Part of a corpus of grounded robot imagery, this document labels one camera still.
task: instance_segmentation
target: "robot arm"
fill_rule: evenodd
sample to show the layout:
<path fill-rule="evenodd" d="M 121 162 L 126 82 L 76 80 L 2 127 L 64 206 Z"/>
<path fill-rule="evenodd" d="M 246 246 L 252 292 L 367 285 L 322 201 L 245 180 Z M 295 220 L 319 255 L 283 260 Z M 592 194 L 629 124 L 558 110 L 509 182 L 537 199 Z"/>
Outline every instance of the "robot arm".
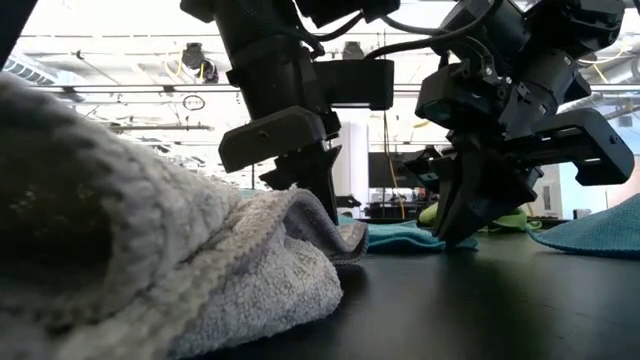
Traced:
<path fill-rule="evenodd" d="M 318 26 L 354 12 L 372 21 L 400 5 L 296 3 Z M 274 189 L 310 189 L 334 221 L 331 167 L 340 148 L 326 143 L 340 122 L 331 107 L 391 107 L 393 63 L 375 58 L 396 51 L 432 47 L 443 58 L 422 84 L 416 115 L 450 129 L 452 147 L 420 152 L 407 167 L 440 194 L 434 231 L 450 245 L 535 200 L 541 165 L 573 162 L 584 185 L 622 183 L 633 169 L 631 151 L 600 114 L 556 115 L 560 104 L 590 93 L 576 61 L 615 41 L 620 0 L 543 0 L 526 13 L 511 0 L 461 0 L 441 29 L 429 31 L 436 36 L 329 62 L 313 60 L 323 52 L 320 39 L 302 28 L 290 0 L 182 0 L 181 8 L 216 21 L 233 66 L 228 77 L 253 120 L 225 134 L 225 169 L 277 157 L 261 179 Z M 449 52 L 461 62 L 448 64 Z"/>
<path fill-rule="evenodd" d="M 318 2 L 298 0 L 305 16 L 322 26 L 353 12 L 373 21 L 395 11 L 399 0 Z M 386 60 L 314 62 L 319 38 L 301 26 L 288 0 L 183 0 L 181 8 L 216 22 L 252 122 L 224 135 L 219 153 L 227 172 L 277 157 L 261 179 L 271 188 L 293 184 L 311 190 L 337 222 L 331 168 L 340 147 L 340 121 L 332 106 L 386 110 L 393 104 L 393 63 Z M 313 47 L 310 52 L 301 42 Z"/>

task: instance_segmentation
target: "blue towel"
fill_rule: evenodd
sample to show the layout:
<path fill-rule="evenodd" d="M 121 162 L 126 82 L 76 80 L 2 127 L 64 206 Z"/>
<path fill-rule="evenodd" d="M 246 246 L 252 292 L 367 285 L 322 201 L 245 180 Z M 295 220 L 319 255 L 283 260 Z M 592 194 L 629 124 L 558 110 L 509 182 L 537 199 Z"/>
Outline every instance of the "blue towel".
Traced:
<path fill-rule="evenodd" d="M 340 225 L 356 221 L 346 216 L 340 216 L 338 220 Z M 370 251 L 442 251 L 445 248 L 444 241 L 435 238 L 429 231 L 420 229 L 415 221 L 389 225 L 369 224 L 368 227 Z M 458 247 L 475 249 L 477 245 L 476 240 L 467 239 L 458 244 Z"/>
<path fill-rule="evenodd" d="M 529 234 L 542 245 L 573 254 L 640 259 L 640 194 L 609 210 Z"/>

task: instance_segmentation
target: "gray towel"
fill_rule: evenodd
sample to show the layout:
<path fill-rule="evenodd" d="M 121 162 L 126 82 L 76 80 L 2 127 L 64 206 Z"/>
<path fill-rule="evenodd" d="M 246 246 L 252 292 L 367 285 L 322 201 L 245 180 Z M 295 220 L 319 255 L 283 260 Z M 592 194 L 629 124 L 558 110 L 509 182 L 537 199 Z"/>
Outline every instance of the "gray towel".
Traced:
<path fill-rule="evenodd" d="M 306 190 L 238 189 L 0 76 L 0 354 L 182 358 L 330 314 L 366 251 Z"/>

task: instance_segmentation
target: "table surface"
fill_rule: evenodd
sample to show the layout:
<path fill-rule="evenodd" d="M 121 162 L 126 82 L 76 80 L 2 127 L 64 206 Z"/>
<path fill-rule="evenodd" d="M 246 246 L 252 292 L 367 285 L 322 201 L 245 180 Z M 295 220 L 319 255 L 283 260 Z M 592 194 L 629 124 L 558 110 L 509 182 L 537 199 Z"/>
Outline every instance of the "table surface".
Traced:
<path fill-rule="evenodd" d="M 526 235 L 453 255 L 372 255 L 339 271 L 328 318 L 203 359 L 635 359 L 640 262 Z"/>

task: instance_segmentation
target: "green cloth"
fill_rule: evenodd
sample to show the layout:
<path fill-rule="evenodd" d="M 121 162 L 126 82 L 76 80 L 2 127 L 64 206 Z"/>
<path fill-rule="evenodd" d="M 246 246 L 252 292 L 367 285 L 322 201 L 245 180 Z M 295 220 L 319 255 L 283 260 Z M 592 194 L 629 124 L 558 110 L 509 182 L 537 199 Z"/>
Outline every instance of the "green cloth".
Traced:
<path fill-rule="evenodd" d="M 438 203 L 435 203 L 428 208 L 424 209 L 420 216 L 418 217 L 418 221 L 425 225 L 433 225 L 436 220 L 436 213 L 438 212 Z M 522 211 L 522 209 L 517 208 L 513 211 L 511 215 L 505 215 L 496 219 L 492 226 L 485 227 L 480 231 L 499 231 L 501 229 L 511 229 L 511 230 L 519 230 L 519 231 L 527 231 L 527 230 L 538 230 L 542 227 L 542 223 L 540 221 L 530 221 L 527 222 L 527 214 Z"/>

